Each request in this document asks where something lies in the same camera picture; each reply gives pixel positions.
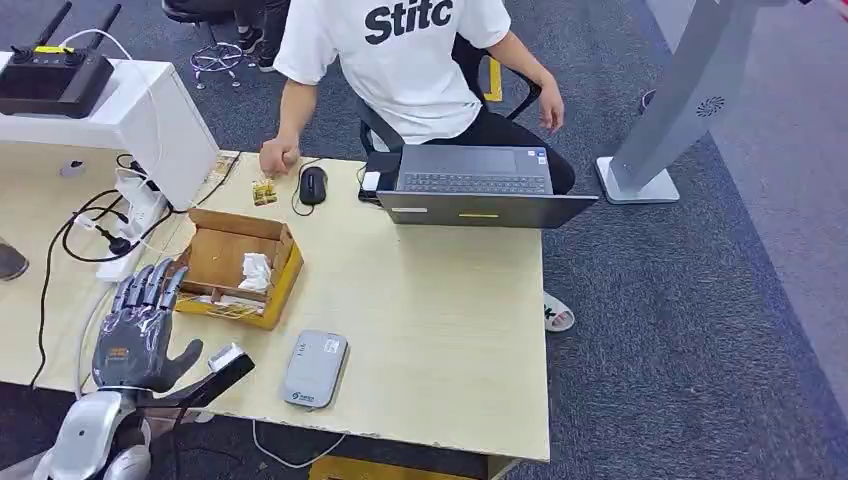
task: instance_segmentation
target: cardboard box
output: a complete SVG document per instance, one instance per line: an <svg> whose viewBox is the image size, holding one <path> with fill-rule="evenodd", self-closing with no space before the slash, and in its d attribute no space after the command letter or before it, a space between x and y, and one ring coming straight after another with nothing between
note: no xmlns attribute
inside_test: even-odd
<svg viewBox="0 0 848 480"><path fill-rule="evenodd" d="M273 329L303 266L288 227L271 220L196 208L189 217L197 231L174 262L174 268L189 267L175 310ZM271 285L267 292L238 288L244 279L245 253L268 257Z"/></svg>

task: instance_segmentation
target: grey device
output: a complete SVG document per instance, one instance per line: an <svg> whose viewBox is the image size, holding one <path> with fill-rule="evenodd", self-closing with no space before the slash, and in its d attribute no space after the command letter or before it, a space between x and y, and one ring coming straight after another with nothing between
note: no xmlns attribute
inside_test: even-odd
<svg viewBox="0 0 848 480"><path fill-rule="evenodd" d="M302 331L280 388L283 400L310 408L329 405L346 352L347 340L341 335Z"/></svg>
<svg viewBox="0 0 848 480"><path fill-rule="evenodd" d="M552 195L544 147L404 145L398 192Z"/></svg>
<svg viewBox="0 0 848 480"><path fill-rule="evenodd" d="M680 199L667 167L737 103L759 10L789 2L695 2L650 106L615 156L596 162L610 203L671 203Z"/></svg>
<svg viewBox="0 0 848 480"><path fill-rule="evenodd" d="M378 191L397 224L559 228L598 201L587 195L495 195Z"/></svg>

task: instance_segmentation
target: white robot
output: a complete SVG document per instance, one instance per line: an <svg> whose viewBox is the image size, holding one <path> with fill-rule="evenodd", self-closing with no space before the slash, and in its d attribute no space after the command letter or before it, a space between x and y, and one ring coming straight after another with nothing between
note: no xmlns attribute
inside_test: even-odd
<svg viewBox="0 0 848 480"><path fill-rule="evenodd" d="M203 349L203 342L195 339L177 358L167 356L177 290L186 270L167 259L120 284L92 360L97 391L71 405L33 480L144 480L151 465L144 411L207 406L253 370L250 357L231 344L209 359L211 372L203 380L154 397L171 390Z"/></svg>

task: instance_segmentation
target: stand base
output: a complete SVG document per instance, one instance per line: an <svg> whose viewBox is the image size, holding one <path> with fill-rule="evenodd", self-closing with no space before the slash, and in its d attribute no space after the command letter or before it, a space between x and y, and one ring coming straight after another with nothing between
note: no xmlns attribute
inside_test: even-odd
<svg viewBox="0 0 848 480"><path fill-rule="evenodd" d="M613 157L601 157L595 164L598 170L598 176L601 178L601 184L604 186L604 191L610 203L616 205L628 203L674 203L680 200L680 193L677 192L674 181L671 180L668 170L665 169L648 182L647 185L642 187L641 190L635 192L621 191L618 188L618 183L615 181L615 176L610 170L612 159Z"/></svg>

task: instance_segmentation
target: small electronic component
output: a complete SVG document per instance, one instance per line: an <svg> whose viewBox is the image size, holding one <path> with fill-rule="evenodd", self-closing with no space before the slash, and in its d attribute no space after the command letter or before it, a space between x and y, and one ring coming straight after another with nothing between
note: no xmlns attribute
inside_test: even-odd
<svg viewBox="0 0 848 480"><path fill-rule="evenodd" d="M274 182L271 180L260 180L253 182L253 204L257 207L268 205L277 201L277 192Z"/></svg>
<svg viewBox="0 0 848 480"><path fill-rule="evenodd" d="M347 339L334 333L304 330L292 351L280 396L309 408L330 404L347 353Z"/></svg>

